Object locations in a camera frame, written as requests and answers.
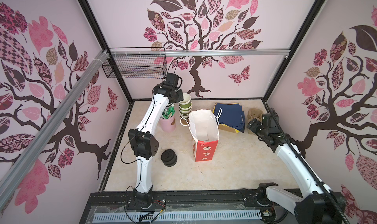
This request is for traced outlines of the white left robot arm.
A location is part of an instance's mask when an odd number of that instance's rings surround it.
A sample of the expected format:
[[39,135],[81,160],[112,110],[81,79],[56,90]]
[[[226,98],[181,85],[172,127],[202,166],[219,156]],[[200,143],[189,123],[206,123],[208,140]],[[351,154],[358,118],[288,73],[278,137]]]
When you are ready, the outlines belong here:
[[139,125],[128,131],[129,144],[137,164],[132,200],[142,209],[151,207],[153,202],[152,160],[159,149],[159,142],[154,137],[155,130],[163,111],[183,100],[182,82],[178,75],[167,73],[165,80],[153,88],[151,103]]

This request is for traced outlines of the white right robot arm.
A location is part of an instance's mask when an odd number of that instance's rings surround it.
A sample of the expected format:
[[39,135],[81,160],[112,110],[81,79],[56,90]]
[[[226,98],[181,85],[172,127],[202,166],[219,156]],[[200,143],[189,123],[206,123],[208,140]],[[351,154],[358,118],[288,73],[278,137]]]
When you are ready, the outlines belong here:
[[345,197],[332,191],[312,170],[292,138],[282,130],[276,112],[263,114],[261,120],[251,119],[246,128],[280,158],[301,192],[298,196],[276,183],[261,183],[256,194],[259,205],[276,203],[293,214],[299,224],[349,223],[344,213]]

